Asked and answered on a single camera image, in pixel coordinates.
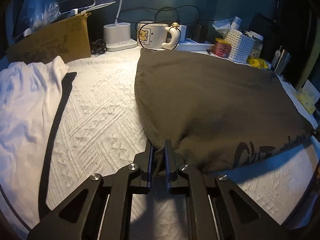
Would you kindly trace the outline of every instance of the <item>yellow package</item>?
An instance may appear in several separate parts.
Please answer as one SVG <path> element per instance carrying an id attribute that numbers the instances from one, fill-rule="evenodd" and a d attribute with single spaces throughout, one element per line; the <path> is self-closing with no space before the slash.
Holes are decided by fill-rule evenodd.
<path id="1" fill-rule="evenodd" d="M 309 114 L 313 114 L 316 107 L 313 103 L 312 98 L 307 93 L 303 92 L 302 89 L 299 89 L 296 94 L 296 98 L 303 105 L 303 107 L 307 110 Z"/>
<path id="2" fill-rule="evenodd" d="M 268 68 L 267 63 L 262 58 L 257 57 L 251 57 L 249 56 L 247 59 L 247 62 L 252 66 L 256 68 Z"/>

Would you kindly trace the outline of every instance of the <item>brown cloth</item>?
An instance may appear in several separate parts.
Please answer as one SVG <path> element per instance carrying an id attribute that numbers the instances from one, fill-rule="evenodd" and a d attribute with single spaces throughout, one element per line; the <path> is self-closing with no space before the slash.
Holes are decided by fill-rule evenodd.
<path id="1" fill-rule="evenodd" d="M 296 147 L 313 129 L 276 74 L 209 55 L 141 49 L 134 89 L 158 171 L 165 139 L 209 173 Z"/>

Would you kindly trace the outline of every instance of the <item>black strip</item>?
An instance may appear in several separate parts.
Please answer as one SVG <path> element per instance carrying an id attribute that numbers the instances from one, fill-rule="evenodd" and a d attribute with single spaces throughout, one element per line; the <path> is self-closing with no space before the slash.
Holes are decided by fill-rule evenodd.
<path id="1" fill-rule="evenodd" d="M 61 82 L 62 97 L 61 97 L 61 101 L 58 106 L 58 110 L 51 127 L 47 149 L 45 151 L 45 156 L 44 156 L 41 179 L 40 179 L 39 198 L 38 198 L 38 209 L 39 209 L 40 220 L 44 218 L 51 211 L 46 204 L 46 199 L 47 199 L 47 193 L 48 193 L 50 163 L 51 163 L 51 156 L 53 151 L 53 144 L 56 138 L 56 134 L 58 131 L 58 127 L 61 121 L 64 108 L 68 102 L 68 99 L 72 90 L 72 82 L 75 79 L 76 75 L 77 75 L 76 72 L 68 73 L 66 74 L 66 76 L 63 78 Z"/>
<path id="2" fill-rule="evenodd" d="M 20 223 L 28 230 L 31 231 L 31 228 L 23 221 L 23 219 L 19 216 L 19 214 L 15 211 L 15 209 L 13 208 L 13 206 L 11 205 L 9 199 L 7 198 L 6 194 L 4 193 L 4 190 L 0 184 L 0 192 L 5 200 L 5 202 L 7 203 L 7 205 L 9 206 L 9 208 L 11 209 L 12 213 L 16 216 L 16 218 L 20 221 Z"/>

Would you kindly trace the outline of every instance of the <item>clear plastic wrap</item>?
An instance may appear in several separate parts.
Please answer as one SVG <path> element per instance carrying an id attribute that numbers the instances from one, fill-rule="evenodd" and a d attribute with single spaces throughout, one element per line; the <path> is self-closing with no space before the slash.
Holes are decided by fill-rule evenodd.
<path id="1" fill-rule="evenodd" d="M 29 27 L 36 31 L 49 25 L 60 16 L 59 4 L 55 0 L 29 0 Z"/>

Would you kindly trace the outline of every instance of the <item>white perforated basket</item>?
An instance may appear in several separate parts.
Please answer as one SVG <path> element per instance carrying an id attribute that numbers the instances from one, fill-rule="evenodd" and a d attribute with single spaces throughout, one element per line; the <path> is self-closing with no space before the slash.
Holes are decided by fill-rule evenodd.
<path id="1" fill-rule="evenodd" d="M 226 36 L 226 41 L 231 43 L 232 48 L 228 58 L 234 62 L 246 63 L 254 39 L 243 35 L 240 31 L 230 30 Z"/>

